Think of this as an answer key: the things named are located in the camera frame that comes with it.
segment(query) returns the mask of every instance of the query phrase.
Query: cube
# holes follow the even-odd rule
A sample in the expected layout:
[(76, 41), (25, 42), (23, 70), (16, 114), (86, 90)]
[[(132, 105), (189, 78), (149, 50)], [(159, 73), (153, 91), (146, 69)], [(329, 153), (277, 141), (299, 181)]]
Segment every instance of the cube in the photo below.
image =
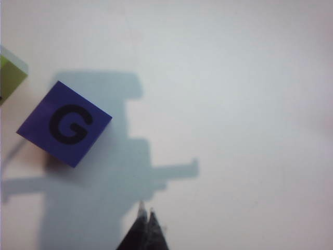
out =
[(75, 167), (112, 117), (58, 81), (17, 133)]

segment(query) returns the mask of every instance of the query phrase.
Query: yellow-green block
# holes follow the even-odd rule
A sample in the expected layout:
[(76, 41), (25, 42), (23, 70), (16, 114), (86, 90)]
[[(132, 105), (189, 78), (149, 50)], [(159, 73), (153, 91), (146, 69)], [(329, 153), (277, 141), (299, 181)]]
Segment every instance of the yellow-green block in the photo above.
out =
[(27, 74), (16, 67), (10, 60), (1, 55), (0, 68), (0, 105), (14, 92), (14, 90), (23, 82)]

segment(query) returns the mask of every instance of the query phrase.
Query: white surface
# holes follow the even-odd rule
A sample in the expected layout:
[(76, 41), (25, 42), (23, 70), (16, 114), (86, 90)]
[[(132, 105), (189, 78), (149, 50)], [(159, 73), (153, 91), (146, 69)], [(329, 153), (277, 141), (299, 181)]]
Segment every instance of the white surface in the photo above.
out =
[[(2, 249), (114, 249), (141, 198), (170, 249), (332, 249), (332, 13), (324, 0), (2, 0), (2, 45), (29, 67), (2, 106), (2, 159), (21, 145), (3, 196), (6, 181), (42, 180), (2, 202)], [(58, 79), (114, 116), (74, 170), (50, 171), (15, 134)], [(120, 110), (123, 90), (136, 98)], [(160, 191), (135, 166), (193, 158), (198, 175)]]

